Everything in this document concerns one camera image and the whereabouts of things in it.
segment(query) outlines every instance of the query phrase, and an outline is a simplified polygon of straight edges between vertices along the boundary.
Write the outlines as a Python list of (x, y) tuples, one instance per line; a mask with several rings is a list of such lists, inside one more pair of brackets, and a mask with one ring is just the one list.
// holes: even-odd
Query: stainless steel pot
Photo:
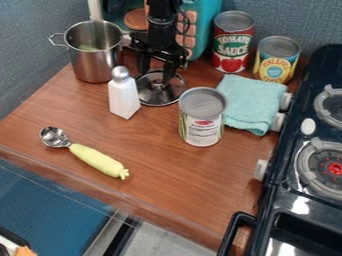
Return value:
[[(77, 78), (103, 83), (111, 80), (112, 69), (121, 64), (122, 32), (107, 21), (89, 20), (77, 23), (65, 31), (49, 37), (54, 46), (68, 47)], [(55, 43), (63, 37), (64, 43)]]

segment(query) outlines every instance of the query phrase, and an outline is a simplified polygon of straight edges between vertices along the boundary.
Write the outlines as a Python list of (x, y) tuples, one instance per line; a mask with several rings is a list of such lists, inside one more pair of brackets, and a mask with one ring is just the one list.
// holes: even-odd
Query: stove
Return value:
[(341, 256), (342, 45), (312, 55), (264, 166), (257, 217), (234, 214), (217, 255), (228, 255), (249, 226), (244, 255)]

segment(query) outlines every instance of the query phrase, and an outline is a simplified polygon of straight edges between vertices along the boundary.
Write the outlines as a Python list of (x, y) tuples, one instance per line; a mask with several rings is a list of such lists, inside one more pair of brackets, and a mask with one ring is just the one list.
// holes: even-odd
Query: blue floor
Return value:
[(39, 256), (77, 256), (113, 212), (108, 205), (0, 160), (0, 226)]

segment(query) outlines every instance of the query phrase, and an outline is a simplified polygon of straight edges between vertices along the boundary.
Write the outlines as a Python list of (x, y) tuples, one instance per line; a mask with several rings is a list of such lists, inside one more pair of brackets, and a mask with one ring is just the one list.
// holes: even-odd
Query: yellow scoop handle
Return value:
[(77, 143), (71, 144), (69, 149), (75, 156), (108, 176), (120, 177), (122, 180), (129, 176), (128, 169), (120, 162), (95, 149)]

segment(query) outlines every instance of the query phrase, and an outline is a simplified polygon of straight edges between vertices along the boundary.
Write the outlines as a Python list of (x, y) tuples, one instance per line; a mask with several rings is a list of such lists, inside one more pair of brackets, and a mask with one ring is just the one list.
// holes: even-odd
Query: can label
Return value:
[(213, 65), (221, 72), (236, 73), (248, 64), (252, 30), (245, 33), (228, 33), (217, 28), (213, 46)]
[(254, 77), (263, 81), (286, 84), (293, 77), (299, 54), (276, 58), (258, 50), (253, 68)]
[(190, 145), (208, 147), (222, 138), (224, 131), (222, 115), (219, 115), (214, 120), (201, 120), (180, 111), (179, 117), (180, 136)]

